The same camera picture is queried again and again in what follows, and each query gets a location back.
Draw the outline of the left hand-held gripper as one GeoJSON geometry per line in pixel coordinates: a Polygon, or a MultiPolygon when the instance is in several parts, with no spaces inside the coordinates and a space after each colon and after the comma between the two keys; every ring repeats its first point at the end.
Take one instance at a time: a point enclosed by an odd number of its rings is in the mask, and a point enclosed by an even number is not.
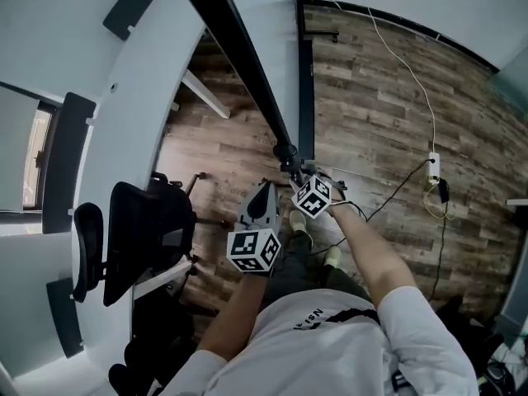
{"type": "Polygon", "coordinates": [[[281,252],[280,210],[281,196],[272,181],[263,181],[246,195],[226,249],[227,259],[238,271],[271,271],[281,252]]]}

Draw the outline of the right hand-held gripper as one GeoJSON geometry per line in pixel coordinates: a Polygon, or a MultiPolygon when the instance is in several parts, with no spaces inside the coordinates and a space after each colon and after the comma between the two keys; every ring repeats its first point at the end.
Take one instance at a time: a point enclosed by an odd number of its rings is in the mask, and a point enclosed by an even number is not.
{"type": "Polygon", "coordinates": [[[319,178],[320,170],[314,160],[302,162],[302,173],[310,177],[305,184],[302,179],[290,179],[292,201],[304,215],[316,219],[332,204],[332,185],[319,178]]]}

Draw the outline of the black-framed whiteboard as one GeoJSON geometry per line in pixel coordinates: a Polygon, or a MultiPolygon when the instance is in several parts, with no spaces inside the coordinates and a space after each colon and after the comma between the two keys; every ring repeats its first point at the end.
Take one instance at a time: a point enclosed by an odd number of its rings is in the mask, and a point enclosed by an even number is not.
{"type": "Polygon", "coordinates": [[[314,160],[313,39],[303,0],[189,0],[242,80],[276,138],[273,153],[290,179],[308,180],[314,160]]]}

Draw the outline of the person's left forearm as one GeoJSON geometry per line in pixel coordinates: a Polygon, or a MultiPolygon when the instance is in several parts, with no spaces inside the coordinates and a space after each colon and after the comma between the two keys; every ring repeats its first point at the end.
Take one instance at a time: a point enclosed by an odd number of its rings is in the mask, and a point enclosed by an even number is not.
{"type": "Polygon", "coordinates": [[[206,329],[198,351],[231,361],[248,344],[259,314],[268,277],[245,274],[227,304],[206,329]]]}

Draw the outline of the person's right forearm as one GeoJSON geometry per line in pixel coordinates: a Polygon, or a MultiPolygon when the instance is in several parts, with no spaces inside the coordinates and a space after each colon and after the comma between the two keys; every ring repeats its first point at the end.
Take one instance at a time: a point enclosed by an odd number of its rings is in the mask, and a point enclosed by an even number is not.
{"type": "Polygon", "coordinates": [[[328,212],[343,232],[376,307],[393,290],[401,287],[417,288],[406,262],[375,229],[360,218],[351,204],[343,201],[331,205],[328,212]]]}

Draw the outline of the person's left green shoe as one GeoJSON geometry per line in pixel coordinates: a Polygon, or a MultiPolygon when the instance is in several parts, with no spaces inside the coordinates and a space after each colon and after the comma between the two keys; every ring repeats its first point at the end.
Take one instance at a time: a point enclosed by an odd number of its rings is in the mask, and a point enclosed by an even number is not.
{"type": "Polygon", "coordinates": [[[299,210],[292,210],[289,214],[290,227],[294,233],[307,234],[307,220],[299,210]]]}

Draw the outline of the dark trousers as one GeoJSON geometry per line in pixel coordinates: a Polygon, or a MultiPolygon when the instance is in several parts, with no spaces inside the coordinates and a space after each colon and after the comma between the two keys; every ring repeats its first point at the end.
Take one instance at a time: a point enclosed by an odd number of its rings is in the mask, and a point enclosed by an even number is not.
{"type": "Polygon", "coordinates": [[[322,266],[317,274],[311,273],[312,247],[311,238],[305,231],[293,232],[286,254],[276,259],[261,310],[287,295],[318,289],[337,290],[371,301],[368,293],[338,267],[322,266]]]}

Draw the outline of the black mesh office chair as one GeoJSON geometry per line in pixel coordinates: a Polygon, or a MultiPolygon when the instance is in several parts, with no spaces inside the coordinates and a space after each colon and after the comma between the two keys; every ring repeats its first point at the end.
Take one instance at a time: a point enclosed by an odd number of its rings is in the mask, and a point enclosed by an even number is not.
{"type": "Polygon", "coordinates": [[[225,220],[197,216],[190,199],[194,185],[183,186],[153,172],[145,190],[116,183],[107,218],[92,202],[81,204],[73,213],[79,242],[73,299],[82,303],[103,281],[103,304],[109,307],[149,268],[168,270],[182,258],[194,263],[191,249],[196,225],[230,226],[225,220]]]}
{"type": "Polygon", "coordinates": [[[137,304],[124,362],[108,372],[118,396],[159,396],[196,349],[191,315],[179,303],[137,304]]]}

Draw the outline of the white power strip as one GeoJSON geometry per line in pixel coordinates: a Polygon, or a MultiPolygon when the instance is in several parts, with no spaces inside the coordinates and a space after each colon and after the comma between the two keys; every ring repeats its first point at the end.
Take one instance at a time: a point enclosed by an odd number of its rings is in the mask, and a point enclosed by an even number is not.
{"type": "Polygon", "coordinates": [[[440,181],[440,156],[438,153],[430,152],[427,160],[427,181],[434,186],[440,181]]]}

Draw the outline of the white curved desk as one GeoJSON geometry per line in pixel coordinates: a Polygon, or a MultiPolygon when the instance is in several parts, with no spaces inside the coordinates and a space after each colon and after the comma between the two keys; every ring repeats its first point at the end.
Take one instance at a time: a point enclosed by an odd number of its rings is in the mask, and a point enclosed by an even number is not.
{"type": "MultiPolygon", "coordinates": [[[[172,101],[205,29],[188,0],[153,0],[119,52],[82,147],[76,204],[109,211],[118,182],[145,187],[172,101]]],[[[64,356],[46,285],[74,273],[78,236],[0,236],[0,394],[111,396],[110,367],[131,337],[133,294],[103,304],[104,288],[77,306],[83,349],[64,356]]]]}

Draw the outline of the white t-shirt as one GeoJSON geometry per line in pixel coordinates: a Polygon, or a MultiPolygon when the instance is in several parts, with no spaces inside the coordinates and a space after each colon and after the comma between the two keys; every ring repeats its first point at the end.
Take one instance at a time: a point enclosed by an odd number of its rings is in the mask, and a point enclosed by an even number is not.
{"type": "Polygon", "coordinates": [[[379,305],[308,290],[263,309],[231,361],[196,351],[160,396],[394,396],[396,373],[418,396],[479,396],[469,358],[419,289],[379,305]]]}

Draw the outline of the dark desk divider panel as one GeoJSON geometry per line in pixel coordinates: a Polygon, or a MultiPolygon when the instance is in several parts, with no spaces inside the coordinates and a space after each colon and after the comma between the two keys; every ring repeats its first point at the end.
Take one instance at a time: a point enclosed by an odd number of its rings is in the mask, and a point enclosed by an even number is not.
{"type": "Polygon", "coordinates": [[[46,284],[49,307],[60,345],[67,359],[83,351],[83,340],[78,323],[73,279],[59,279],[46,284]]]}
{"type": "Polygon", "coordinates": [[[102,24],[117,38],[126,41],[152,1],[118,0],[102,24]]]}
{"type": "Polygon", "coordinates": [[[88,124],[97,104],[73,92],[66,94],[51,134],[42,202],[42,233],[66,233],[72,215],[78,169],[88,124]]]}

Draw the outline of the frosted glass door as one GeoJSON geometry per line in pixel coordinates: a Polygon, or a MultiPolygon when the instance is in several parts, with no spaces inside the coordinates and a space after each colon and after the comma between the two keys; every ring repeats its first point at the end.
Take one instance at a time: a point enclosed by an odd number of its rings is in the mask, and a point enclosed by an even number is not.
{"type": "Polygon", "coordinates": [[[528,46],[520,51],[488,83],[528,120],[528,46]]]}

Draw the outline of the black bag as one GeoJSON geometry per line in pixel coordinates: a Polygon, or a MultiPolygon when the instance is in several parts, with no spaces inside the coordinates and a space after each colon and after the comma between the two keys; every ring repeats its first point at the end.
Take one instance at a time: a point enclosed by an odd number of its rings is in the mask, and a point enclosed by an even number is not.
{"type": "Polygon", "coordinates": [[[460,312],[463,297],[455,295],[436,314],[457,339],[474,368],[478,396],[528,396],[528,334],[520,335],[522,355],[495,333],[460,312]]]}

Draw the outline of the light grey side table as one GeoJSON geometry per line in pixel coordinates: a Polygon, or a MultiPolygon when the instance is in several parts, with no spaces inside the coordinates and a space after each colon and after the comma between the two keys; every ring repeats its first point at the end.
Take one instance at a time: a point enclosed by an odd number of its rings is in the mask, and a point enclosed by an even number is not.
{"type": "Polygon", "coordinates": [[[522,231],[522,240],[511,286],[495,318],[494,329],[512,349],[521,347],[521,338],[528,333],[528,196],[509,199],[506,206],[516,209],[512,222],[522,231]]]}

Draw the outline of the window with grey blind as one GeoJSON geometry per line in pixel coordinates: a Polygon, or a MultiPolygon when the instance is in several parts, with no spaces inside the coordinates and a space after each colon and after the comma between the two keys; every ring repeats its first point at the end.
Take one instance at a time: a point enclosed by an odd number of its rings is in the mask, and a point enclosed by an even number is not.
{"type": "Polygon", "coordinates": [[[42,210],[47,151],[60,108],[0,83],[0,211],[42,210]]]}

